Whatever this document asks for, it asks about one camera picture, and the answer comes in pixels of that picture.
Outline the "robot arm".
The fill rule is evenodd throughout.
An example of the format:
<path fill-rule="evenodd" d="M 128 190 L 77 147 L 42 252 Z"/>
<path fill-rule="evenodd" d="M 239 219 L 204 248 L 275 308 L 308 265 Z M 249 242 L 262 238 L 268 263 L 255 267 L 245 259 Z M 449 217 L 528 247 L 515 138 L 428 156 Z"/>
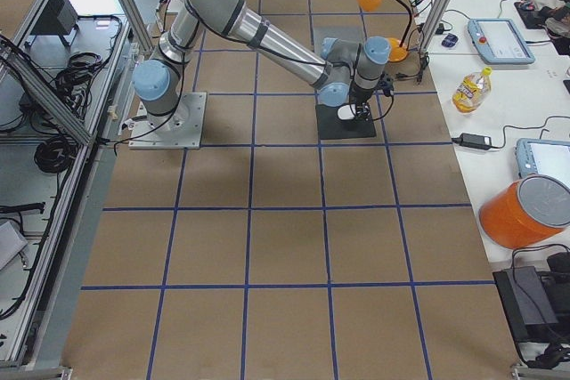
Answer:
<path fill-rule="evenodd" d="M 319 103 L 338 109 L 341 120 L 367 120 L 368 101 L 377 90 L 394 94 L 393 81 L 384 70 L 391 44 L 382 36 L 361 43 L 326 37 L 321 53 L 315 54 L 250 10 L 245 0 L 184 0 L 169 31 L 133 74 L 152 129 L 164 130 L 189 116 L 177 87 L 204 30 L 244 44 L 305 81 L 317 92 Z"/>

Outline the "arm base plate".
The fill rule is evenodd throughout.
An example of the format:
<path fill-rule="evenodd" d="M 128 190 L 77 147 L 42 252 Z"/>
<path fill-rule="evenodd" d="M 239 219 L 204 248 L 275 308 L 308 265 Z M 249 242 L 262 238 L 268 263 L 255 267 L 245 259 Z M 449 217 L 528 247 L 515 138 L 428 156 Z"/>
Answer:
<path fill-rule="evenodd" d="M 161 126 L 167 117 L 158 120 L 149 116 L 140 101 L 138 115 L 144 119 L 131 126 L 131 140 L 128 146 L 133 150 L 198 150 L 201 145 L 202 127 L 208 94 L 184 93 L 176 113 Z"/>

